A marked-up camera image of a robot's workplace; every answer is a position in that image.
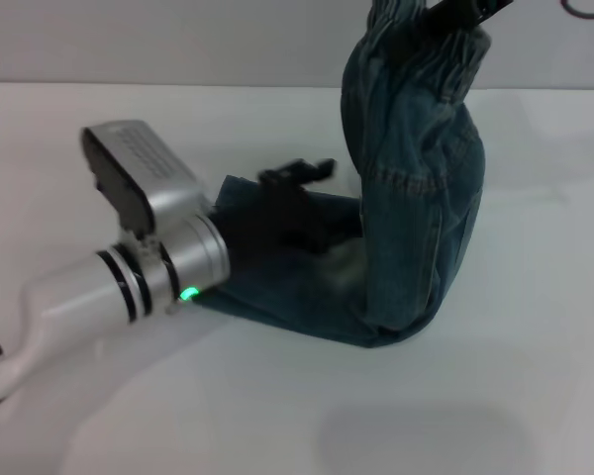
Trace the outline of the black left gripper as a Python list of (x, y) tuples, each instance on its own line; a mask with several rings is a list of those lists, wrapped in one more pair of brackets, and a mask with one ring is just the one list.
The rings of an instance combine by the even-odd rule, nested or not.
[(305, 190), (294, 186), (327, 180), (336, 166), (332, 158), (314, 163), (295, 159), (260, 171), (260, 184), (224, 181), (216, 201), (216, 228), (229, 257), (265, 258), (285, 247), (313, 255), (328, 252), (322, 212)]

